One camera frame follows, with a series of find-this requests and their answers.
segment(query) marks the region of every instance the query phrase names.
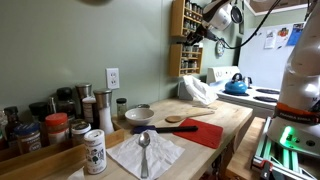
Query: robotic arm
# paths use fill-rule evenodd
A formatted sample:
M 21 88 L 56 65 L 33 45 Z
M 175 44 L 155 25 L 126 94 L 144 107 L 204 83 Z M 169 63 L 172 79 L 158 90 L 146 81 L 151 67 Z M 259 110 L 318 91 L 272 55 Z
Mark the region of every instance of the robotic arm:
M 224 30 L 231 22 L 229 2 L 231 0 L 215 0 L 208 4 L 203 9 L 203 20 L 195 32 L 191 32 L 187 36 L 186 45 L 192 46 L 200 42 L 203 38 L 212 41 L 217 41 L 218 38 L 214 35 L 209 27 L 213 26 L 215 29 Z
M 283 75 L 280 97 L 268 129 L 285 148 L 320 158 L 320 3 L 314 0 L 305 28 Z

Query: white plastic bag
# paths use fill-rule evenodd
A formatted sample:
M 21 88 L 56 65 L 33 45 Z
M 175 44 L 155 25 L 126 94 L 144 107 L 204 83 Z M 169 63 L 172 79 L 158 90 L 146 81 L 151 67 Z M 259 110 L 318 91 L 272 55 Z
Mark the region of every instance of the white plastic bag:
M 218 98 L 214 88 L 201 82 L 200 79 L 196 79 L 191 75 L 185 75 L 183 76 L 183 80 L 188 93 L 202 104 L 209 105 Z

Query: kitchen counter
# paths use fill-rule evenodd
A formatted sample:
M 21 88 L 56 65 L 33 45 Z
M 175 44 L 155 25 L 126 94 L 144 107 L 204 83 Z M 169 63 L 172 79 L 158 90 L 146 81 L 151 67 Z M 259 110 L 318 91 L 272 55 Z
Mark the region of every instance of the kitchen counter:
M 164 119 L 169 115 L 187 115 L 198 112 L 212 111 L 212 109 L 193 107 L 199 105 L 197 101 L 182 101 L 178 99 L 166 99 L 150 105 L 150 108 L 155 112 L 155 116 L 150 124 L 156 127 L 171 127 L 178 126 L 179 123 L 168 123 Z M 212 149 L 198 143 L 194 143 L 184 138 L 173 135 L 172 133 L 160 134 L 163 138 L 172 141 L 174 144 L 185 149 L 179 159 L 168 169 L 159 179 L 199 179 L 202 174 L 210 167 L 211 163 L 221 154 L 227 145 L 236 136 L 240 128 L 251 117 L 252 109 L 225 103 L 216 100 L 210 107 L 216 107 L 215 113 L 211 115 L 194 117 L 193 119 L 214 124 L 223 127 L 223 134 L 220 141 L 220 146 L 217 149 Z M 117 125 L 124 129 L 125 139 L 131 137 L 130 130 L 132 126 L 125 121 L 113 120 Z M 89 175 L 86 170 L 86 179 L 136 179 L 128 171 L 119 166 L 114 160 L 108 157 L 107 168 L 102 173 L 97 175 Z M 80 160 L 68 168 L 56 171 L 53 174 L 47 175 L 41 179 L 67 179 L 73 172 L 85 166 L 85 160 Z

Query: red cutting board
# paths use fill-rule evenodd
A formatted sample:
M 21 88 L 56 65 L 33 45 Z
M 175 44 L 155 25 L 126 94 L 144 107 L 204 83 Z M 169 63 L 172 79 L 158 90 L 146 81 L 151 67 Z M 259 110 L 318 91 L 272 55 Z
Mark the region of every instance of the red cutting board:
M 198 130 L 194 132 L 174 132 L 174 135 L 213 149 L 219 147 L 223 132 L 222 127 L 189 118 L 184 120 L 180 126 L 197 126 Z

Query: refrigerator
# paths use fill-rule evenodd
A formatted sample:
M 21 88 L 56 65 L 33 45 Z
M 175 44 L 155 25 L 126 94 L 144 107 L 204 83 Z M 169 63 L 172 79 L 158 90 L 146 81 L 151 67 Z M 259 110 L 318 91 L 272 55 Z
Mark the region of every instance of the refrigerator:
M 238 67 L 242 76 L 251 77 L 252 85 L 280 89 L 288 58 L 298 41 L 304 23 L 261 27 L 240 50 Z M 245 42 L 256 28 L 246 29 Z

